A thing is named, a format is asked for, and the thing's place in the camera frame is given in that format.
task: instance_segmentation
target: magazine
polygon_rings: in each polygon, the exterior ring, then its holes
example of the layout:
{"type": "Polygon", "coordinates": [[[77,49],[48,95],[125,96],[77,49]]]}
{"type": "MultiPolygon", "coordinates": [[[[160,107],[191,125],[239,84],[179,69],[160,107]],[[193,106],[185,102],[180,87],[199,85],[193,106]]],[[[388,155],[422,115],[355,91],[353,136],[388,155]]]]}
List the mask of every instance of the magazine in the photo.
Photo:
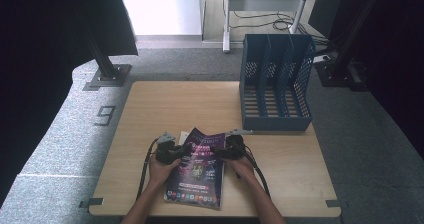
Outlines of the magazine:
{"type": "Polygon", "coordinates": [[[165,200],[219,209],[224,163],[210,151],[210,147],[224,148],[225,134],[207,136],[194,128],[183,145],[191,146],[191,151],[171,172],[165,200]]]}

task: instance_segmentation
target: white wall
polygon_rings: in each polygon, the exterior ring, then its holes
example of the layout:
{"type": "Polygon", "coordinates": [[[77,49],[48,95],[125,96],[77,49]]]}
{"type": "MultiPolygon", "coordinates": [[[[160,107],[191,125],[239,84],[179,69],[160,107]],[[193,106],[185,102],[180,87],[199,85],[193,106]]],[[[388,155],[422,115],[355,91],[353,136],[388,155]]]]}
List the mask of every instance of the white wall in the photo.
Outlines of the white wall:
{"type": "Polygon", "coordinates": [[[123,0],[134,35],[201,35],[204,0],[123,0]]]}

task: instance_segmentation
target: forearm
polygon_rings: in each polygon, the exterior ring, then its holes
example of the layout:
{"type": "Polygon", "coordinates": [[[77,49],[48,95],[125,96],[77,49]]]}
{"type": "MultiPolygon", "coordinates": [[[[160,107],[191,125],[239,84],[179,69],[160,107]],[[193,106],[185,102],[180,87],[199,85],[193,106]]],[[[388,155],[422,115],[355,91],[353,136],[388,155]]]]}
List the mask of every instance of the forearm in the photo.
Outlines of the forearm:
{"type": "Polygon", "coordinates": [[[266,194],[256,177],[251,175],[247,177],[245,181],[249,187],[249,191],[261,224],[285,224],[285,218],[275,207],[274,203],[271,201],[271,198],[266,194]]]}
{"type": "Polygon", "coordinates": [[[121,224],[145,223],[150,212],[152,200],[156,196],[160,186],[161,184],[159,183],[149,182],[141,193],[140,197],[134,203],[131,210],[124,217],[124,220],[121,222],[121,224]]]}

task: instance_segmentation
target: book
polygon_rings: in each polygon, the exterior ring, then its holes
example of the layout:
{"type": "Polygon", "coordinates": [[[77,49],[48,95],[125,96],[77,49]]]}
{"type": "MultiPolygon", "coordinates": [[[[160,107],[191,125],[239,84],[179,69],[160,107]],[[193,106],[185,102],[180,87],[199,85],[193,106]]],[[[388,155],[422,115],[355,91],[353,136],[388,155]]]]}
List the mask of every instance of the book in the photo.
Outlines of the book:
{"type": "Polygon", "coordinates": [[[169,175],[166,201],[219,209],[221,207],[224,162],[210,147],[224,148],[225,134],[205,135],[193,128],[184,144],[190,147],[179,166],[169,175]]]}

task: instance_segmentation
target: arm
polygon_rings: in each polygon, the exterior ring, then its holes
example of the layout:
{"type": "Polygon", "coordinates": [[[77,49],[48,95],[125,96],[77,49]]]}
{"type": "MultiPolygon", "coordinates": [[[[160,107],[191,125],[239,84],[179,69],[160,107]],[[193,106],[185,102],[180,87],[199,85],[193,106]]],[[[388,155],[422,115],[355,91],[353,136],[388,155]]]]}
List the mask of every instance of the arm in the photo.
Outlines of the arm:
{"type": "Polygon", "coordinates": [[[181,160],[175,160],[171,165],[163,165],[158,162],[153,154],[149,159],[150,179],[140,197],[134,203],[131,210],[124,217],[121,224],[145,223],[149,215],[151,203],[160,187],[168,179],[171,170],[180,164],[181,160]]]}
{"type": "Polygon", "coordinates": [[[255,177],[252,164],[243,157],[240,160],[225,160],[249,187],[256,212],[261,224],[285,224],[285,218],[280,214],[272,200],[268,197],[261,184],[255,177]]]}

